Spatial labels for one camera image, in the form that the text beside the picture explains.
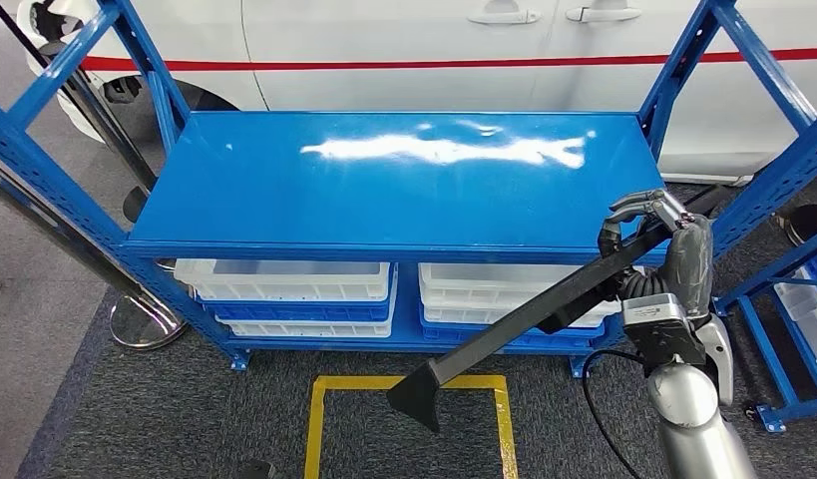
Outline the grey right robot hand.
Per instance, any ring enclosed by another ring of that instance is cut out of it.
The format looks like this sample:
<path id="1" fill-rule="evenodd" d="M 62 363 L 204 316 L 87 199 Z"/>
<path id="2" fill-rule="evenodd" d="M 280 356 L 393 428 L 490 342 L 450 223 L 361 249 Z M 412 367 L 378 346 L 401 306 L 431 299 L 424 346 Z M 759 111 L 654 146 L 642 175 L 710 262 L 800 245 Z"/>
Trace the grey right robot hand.
<path id="1" fill-rule="evenodd" d="M 621 300 L 673 293 L 688 319 L 701 326 L 710 316 L 713 281 L 711 221 L 690 212 L 664 189 L 625 195 L 610 205 L 598 236 L 603 257 L 622 250 L 621 223 L 640 217 L 636 233 L 641 235 L 657 225 L 670 233 L 665 261 L 657 269 L 637 270 L 628 266 L 613 276 L 616 296 Z"/>

